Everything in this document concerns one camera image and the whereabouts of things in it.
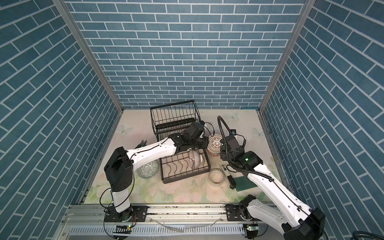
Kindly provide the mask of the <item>brown striped ceramic bowl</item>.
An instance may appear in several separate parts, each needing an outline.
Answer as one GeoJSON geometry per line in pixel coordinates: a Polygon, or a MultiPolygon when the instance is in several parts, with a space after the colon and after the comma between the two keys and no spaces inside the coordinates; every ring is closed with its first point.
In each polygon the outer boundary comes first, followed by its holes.
{"type": "Polygon", "coordinates": [[[205,159],[197,150],[189,150],[189,160],[192,170],[197,170],[204,165],[205,159]]]}

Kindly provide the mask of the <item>green rimmed striped bowl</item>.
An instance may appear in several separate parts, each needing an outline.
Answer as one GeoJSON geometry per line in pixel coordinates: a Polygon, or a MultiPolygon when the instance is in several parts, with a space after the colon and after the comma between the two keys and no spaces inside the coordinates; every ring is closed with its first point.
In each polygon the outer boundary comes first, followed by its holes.
{"type": "Polygon", "coordinates": [[[156,160],[156,161],[152,161],[148,164],[145,164],[143,166],[141,166],[140,168],[137,169],[137,173],[139,175],[139,177],[143,178],[143,179],[149,179],[151,177],[153,177],[154,175],[157,174],[157,172],[159,171],[160,169],[160,164],[159,164],[159,161],[156,160]]]}

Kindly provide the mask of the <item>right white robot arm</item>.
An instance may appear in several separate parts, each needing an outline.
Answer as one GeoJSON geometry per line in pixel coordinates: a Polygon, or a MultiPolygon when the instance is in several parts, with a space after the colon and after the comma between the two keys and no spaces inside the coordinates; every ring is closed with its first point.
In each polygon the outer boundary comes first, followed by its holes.
{"type": "Polygon", "coordinates": [[[318,240],[327,237],[324,212],[312,209],[292,194],[268,169],[254,152],[246,152],[233,134],[223,136],[221,157],[237,172],[242,173],[257,185],[274,203],[275,207],[263,204],[254,196],[242,202],[245,215],[256,218],[277,230],[286,240],[318,240]]]}

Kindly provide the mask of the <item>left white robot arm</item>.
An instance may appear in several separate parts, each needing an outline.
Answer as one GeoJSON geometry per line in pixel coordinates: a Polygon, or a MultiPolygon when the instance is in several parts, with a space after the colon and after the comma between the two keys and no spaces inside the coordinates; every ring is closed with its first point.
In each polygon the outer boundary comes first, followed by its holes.
{"type": "Polygon", "coordinates": [[[129,212],[131,207],[129,188],[134,185],[134,171],[143,165],[160,158],[188,153],[187,170],[197,170],[203,166],[204,158],[199,150],[206,149],[208,145],[208,138],[204,133],[205,125],[195,122],[183,132],[172,133],[157,143],[132,150],[125,150],[123,147],[115,149],[104,167],[111,188],[114,210],[118,214],[129,212]]]}

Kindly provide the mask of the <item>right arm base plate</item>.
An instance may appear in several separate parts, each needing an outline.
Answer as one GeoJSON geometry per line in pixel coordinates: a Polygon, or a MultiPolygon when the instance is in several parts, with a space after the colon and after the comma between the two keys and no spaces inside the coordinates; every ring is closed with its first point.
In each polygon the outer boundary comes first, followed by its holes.
{"type": "Polygon", "coordinates": [[[224,209],[226,211],[228,222],[260,221],[260,219],[251,217],[251,215],[245,210],[245,208],[240,205],[226,204],[224,206],[224,209]]]}

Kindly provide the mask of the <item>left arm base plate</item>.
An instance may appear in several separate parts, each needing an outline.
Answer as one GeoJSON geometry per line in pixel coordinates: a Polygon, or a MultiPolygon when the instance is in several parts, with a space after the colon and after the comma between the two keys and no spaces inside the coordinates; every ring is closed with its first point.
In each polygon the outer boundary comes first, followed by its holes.
{"type": "Polygon", "coordinates": [[[118,213],[113,206],[108,207],[105,222],[107,223],[132,223],[145,222],[148,206],[130,206],[128,209],[118,213]]]}

